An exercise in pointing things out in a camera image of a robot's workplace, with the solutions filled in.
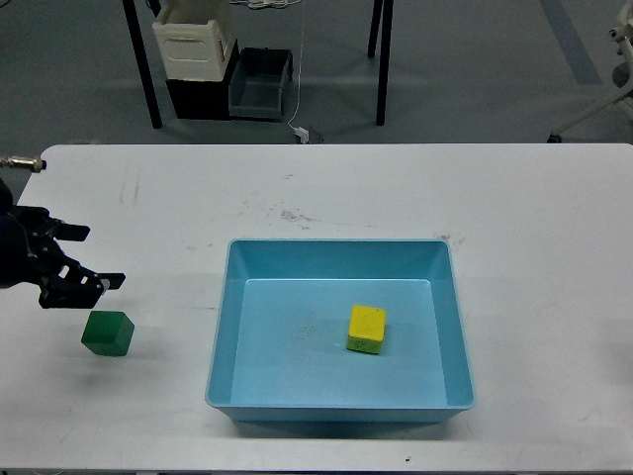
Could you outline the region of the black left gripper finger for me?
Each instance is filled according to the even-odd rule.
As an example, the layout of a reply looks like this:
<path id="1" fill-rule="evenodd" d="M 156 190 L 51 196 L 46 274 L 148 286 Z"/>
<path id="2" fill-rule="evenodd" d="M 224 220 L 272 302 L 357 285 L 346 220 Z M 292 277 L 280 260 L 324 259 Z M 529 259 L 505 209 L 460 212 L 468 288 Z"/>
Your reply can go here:
<path id="1" fill-rule="evenodd" d="M 90 228 L 84 225 L 73 225 L 60 219 L 50 218 L 47 224 L 46 234 L 57 240 L 85 241 L 90 233 Z"/>
<path id="2" fill-rule="evenodd" d="M 41 278 L 39 304 L 44 309 L 93 309 L 107 291 L 120 289 L 125 280 L 125 273 L 98 273 L 63 258 Z"/>

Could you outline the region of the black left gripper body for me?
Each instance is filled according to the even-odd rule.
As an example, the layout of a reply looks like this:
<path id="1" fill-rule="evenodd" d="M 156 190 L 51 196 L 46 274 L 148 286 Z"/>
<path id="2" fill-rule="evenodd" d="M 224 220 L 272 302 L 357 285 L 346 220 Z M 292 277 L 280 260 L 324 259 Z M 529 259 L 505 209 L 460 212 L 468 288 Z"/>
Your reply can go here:
<path id="1" fill-rule="evenodd" d="M 45 237 L 56 238 L 63 221 L 43 207 L 11 206 L 1 213 L 1 288 L 20 283 L 48 283 L 52 270 L 41 265 L 36 247 Z"/>

